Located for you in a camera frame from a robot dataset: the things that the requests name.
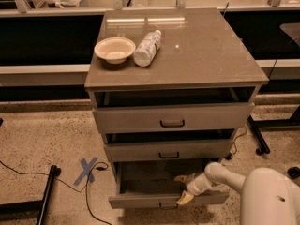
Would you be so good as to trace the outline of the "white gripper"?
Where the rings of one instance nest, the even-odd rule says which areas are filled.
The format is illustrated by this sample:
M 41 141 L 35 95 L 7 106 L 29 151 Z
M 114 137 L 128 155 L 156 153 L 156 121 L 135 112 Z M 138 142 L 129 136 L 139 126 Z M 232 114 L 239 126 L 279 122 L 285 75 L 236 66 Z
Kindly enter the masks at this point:
M 180 199 L 176 202 L 178 205 L 185 205 L 191 202 L 194 199 L 194 196 L 204 193 L 213 186 L 213 182 L 208 179 L 204 172 L 178 175 L 173 180 L 186 183 L 187 191 L 184 191 Z

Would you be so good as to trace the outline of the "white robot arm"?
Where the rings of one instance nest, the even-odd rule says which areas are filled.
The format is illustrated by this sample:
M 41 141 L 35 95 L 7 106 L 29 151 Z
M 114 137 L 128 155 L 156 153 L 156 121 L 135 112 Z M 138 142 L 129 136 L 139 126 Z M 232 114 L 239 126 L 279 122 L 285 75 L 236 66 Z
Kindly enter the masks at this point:
M 174 180 L 186 186 L 176 202 L 179 205 L 216 185 L 227 185 L 240 194 L 240 225 L 300 225 L 300 187 L 273 169 L 257 168 L 243 176 L 211 162 L 202 173 L 179 175 Z

